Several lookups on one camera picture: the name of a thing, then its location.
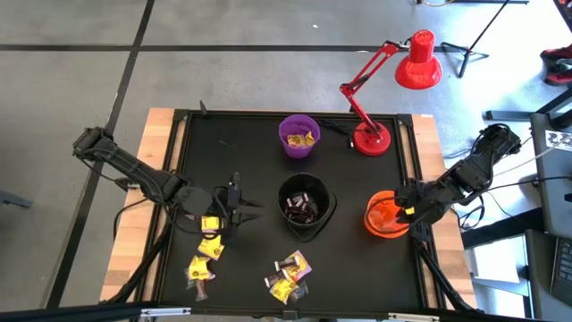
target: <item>red desk lamp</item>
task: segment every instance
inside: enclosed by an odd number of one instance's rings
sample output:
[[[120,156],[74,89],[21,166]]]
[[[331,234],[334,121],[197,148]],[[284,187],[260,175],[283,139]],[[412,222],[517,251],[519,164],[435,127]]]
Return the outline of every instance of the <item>red desk lamp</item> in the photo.
[[[429,30],[420,30],[413,35],[409,55],[401,61],[395,72],[395,80],[399,85],[408,89],[428,89],[441,80],[442,68],[433,55],[434,44],[435,36]],[[351,107],[363,121],[354,131],[354,144],[357,150],[368,156],[374,157],[383,154],[390,146],[391,136],[387,128],[369,118],[354,95],[385,61],[404,47],[399,43],[385,41],[354,80],[340,85],[341,93],[348,99]],[[379,63],[370,72],[367,72],[380,57]]]

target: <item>lamp arm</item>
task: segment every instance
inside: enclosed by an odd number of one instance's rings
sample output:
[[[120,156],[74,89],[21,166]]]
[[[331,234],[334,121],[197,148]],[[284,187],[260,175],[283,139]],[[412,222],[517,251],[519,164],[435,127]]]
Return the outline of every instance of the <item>lamp arm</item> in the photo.
[[[382,67],[382,65],[391,56],[395,55],[395,53],[397,53],[400,48],[402,48],[401,44],[386,40],[383,45],[379,47],[375,55],[369,60],[369,62],[367,62],[364,68],[362,68],[362,70],[351,82],[343,83],[340,85],[340,91],[348,99],[349,103],[351,104],[351,108],[353,108],[357,116],[359,116],[359,118],[367,125],[367,128],[374,133],[379,131],[377,125],[375,125],[375,123],[369,118],[366,111],[364,111],[359,102],[354,98],[354,95],[356,95],[364,83],[366,83],[367,80],[374,76],[375,72],[377,72],[377,70],[379,70],[379,68]]]

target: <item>wooden table edge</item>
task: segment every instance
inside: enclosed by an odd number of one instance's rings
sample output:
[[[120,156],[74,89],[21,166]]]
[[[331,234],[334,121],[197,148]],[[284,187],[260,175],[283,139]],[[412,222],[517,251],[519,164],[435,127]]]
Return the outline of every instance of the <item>wooden table edge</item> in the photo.
[[[149,109],[137,157],[156,169],[160,169],[163,166],[174,111],[174,108]],[[445,171],[435,120],[432,115],[428,114],[412,114],[412,120],[423,178],[424,180],[434,180]],[[180,122],[172,152],[170,169],[175,168],[179,159],[183,132],[184,122]],[[407,127],[402,124],[400,132],[408,176],[413,176],[413,163]],[[142,199],[140,191],[130,191],[127,193],[125,205],[129,205],[139,199]],[[153,204],[148,201],[122,214],[100,300],[107,300],[114,296],[140,263],[151,223],[152,212]],[[161,229],[163,224],[164,214],[160,220],[159,229]],[[433,225],[433,237],[443,273],[450,279],[450,283],[463,299],[468,304],[476,307],[475,294],[465,261],[457,218],[451,211],[442,220]],[[151,298],[151,291],[155,281],[156,262],[157,260],[147,274],[146,288],[143,293],[143,299],[145,300]],[[435,308],[437,305],[433,279],[425,264],[424,276],[427,300],[430,307]]]

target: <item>gray floor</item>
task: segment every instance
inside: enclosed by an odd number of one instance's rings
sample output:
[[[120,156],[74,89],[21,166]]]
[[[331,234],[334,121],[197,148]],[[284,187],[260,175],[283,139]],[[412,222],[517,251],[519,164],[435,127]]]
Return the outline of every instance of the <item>gray floor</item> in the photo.
[[[0,44],[130,45],[145,2],[0,0]],[[497,9],[495,4],[431,8],[409,0],[156,0],[144,44],[378,45],[425,28],[438,42],[470,45]],[[370,112],[434,114],[447,154],[467,147],[484,127],[483,111],[535,110],[557,96],[563,89],[542,83],[538,54],[570,42],[552,1],[510,4],[476,48],[491,57],[472,62],[462,80],[454,74],[460,55],[438,54],[444,75],[437,87],[400,88],[392,79],[404,56],[399,54],[361,89],[359,101]],[[0,52],[0,188],[35,202],[31,210],[0,207],[0,310],[41,305],[88,173],[71,156],[71,144],[84,127],[105,124],[127,56]],[[210,109],[347,111],[338,87],[370,56],[140,53],[115,139],[135,152],[150,107],[196,108],[200,99]],[[522,138],[529,135],[525,123],[514,127]],[[533,171],[507,174],[499,182]],[[537,202],[533,191],[519,195],[503,200],[513,213]],[[123,198],[113,185],[99,184],[64,305],[97,302],[112,247],[113,215]],[[494,206],[487,216],[502,218]]]

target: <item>tripod stand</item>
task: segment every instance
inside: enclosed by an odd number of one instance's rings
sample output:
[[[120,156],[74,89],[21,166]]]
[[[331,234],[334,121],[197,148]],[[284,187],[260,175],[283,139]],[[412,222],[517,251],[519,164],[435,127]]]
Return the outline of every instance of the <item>tripod stand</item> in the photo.
[[[481,31],[481,34],[479,35],[479,37],[476,38],[475,42],[473,43],[473,45],[471,45],[471,47],[463,47],[463,46],[453,45],[453,44],[448,43],[448,42],[441,42],[443,52],[445,52],[445,53],[448,52],[447,47],[455,48],[455,49],[464,53],[463,54],[463,64],[461,65],[461,70],[458,72],[457,77],[462,78],[463,75],[465,74],[465,69],[467,68],[468,59],[471,55],[480,55],[482,58],[486,58],[489,56],[488,54],[474,52],[473,48],[475,48],[476,43],[478,43],[479,40],[481,40],[481,37],[489,29],[489,27],[491,27],[492,22],[495,19],[497,19],[497,17],[499,16],[499,13],[501,13],[502,9],[504,9],[504,7],[509,3],[509,1],[510,0],[505,0],[504,3],[502,3],[502,6],[500,7],[499,11],[494,15],[494,17],[492,17],[492,19],[489,21],[489,24],[487,24],[486,27],[484,27],[483,31]]]

